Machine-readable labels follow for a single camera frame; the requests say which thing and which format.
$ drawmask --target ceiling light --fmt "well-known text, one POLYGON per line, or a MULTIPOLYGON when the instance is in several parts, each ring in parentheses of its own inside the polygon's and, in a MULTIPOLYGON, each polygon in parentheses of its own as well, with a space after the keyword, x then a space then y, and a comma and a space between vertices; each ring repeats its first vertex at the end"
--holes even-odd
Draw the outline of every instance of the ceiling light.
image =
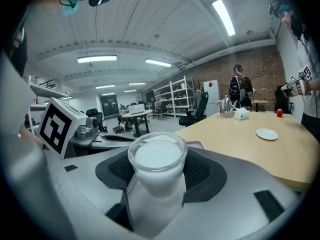
POLYGON ((78 63, 116 61, 117 55, 87 56, 77 58, 78 63))
POLYGON ((145 85, 145 82, 135 82, 135 83, 129 83, 130 86, 142 86, 145 85))
POLYGON ((111 93, 105 93, 105 94, 102 94, 101 96, 107 96, 107 95, 112 95, 112 94, 115 94, 114 92, 111 92, 111 93))
POLYGON ((156 65, 160 65, 160 66, 164 66, 164 67, 171 67, 172 66, 172 64, 161 62, 161 61, 156 61, 156 60, 148 59, 148 58, 145 60, 145 63, 156 64, 156 65))
POLYGON ((232 24, 231 18, 229 16, 229 13, 225 7, 224 2, 222 2, 222 0, 218 0, 212 3, 213 7, 215 8, 216 12, 219 14, 224 27, 226 29, 226 31, 228 32, 229 37, 232 35, 235 35, 235 29, 234 29, 234 25, 232 24))
POLYGON ((96 89, 109 88, 109 87, 116 87, 116 86, 115 85, 98 86, 96 87, 96 89))

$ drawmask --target glass jar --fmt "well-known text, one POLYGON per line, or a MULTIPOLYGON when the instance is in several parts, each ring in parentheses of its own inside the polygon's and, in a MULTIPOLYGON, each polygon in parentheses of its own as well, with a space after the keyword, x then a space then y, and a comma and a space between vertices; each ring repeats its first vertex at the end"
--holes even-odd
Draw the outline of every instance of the glass jar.
POLYGON ((165 200, 177 193, 187 151, 187 144, 178 135, 152 132, 131 144, 128 159, 145 190, 165 200))

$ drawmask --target red apple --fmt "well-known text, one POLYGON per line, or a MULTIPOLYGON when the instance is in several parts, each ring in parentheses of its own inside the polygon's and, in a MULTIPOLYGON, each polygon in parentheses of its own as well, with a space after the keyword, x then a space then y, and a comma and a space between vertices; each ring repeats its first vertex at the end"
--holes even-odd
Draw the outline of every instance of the red apple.
POLYGON ((283 114, 284 114, 284 111, 283 111, 282 109, 277 109, 277 110, 276 110, 276 116, 277 116, 277 117, 280 117, 280 118, 281 118, 283 114))

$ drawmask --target milk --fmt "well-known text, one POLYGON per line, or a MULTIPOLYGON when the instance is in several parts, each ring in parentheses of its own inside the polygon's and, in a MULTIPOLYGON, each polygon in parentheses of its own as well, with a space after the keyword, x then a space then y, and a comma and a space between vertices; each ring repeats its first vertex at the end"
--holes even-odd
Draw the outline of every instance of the milk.
MULTIPOLYGON (((143 144, 135 152, 134 160, 148 168, 166 167, 181 156, 180 147, 167 140, 153 140, 143 144)), ((170 170, 144 171, 137 169, 136 174, 145 190, 156 199, 173 197, 181 180, 185 160, 182 160, 170 170)))
POLYGON ((159 168, 174 163, 181 156, 180 148, 167 140, 155 140, 141 146, 134 160, 145 167, 159 168))

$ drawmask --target floor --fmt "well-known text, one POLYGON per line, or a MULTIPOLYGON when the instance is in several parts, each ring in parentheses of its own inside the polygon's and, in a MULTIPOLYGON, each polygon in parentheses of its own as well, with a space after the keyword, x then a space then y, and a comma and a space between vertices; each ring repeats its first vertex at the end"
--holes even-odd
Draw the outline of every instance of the floor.
MULTIPOLYGON (((180 129, 183 129, 185 126, 179 125, 179 117, 174 118, 173 116, 167 116, 166 120, 160 120, 155 118, 152 118, 152 116, 147 118, 150 122, 148 122, 148 127, 150 133, 155 132, 167 132, 167 133, 174 133, 180 129)), ((113 131, 113 127, 118 125, 118 118, 107 118, 103 120, 103 126, 107 126, 107 130, 109 134, 115 134, 113 131)), ((146 130, 145 123, 141 123, 139 126, 140 131, 146 130)), ((136 133, 135 126, 132 125, 132 130, 130 131, 124 131, 122 133, 117 133, 118 136, 128 137, 128 138, 134 138, 133 134, 136 133)))

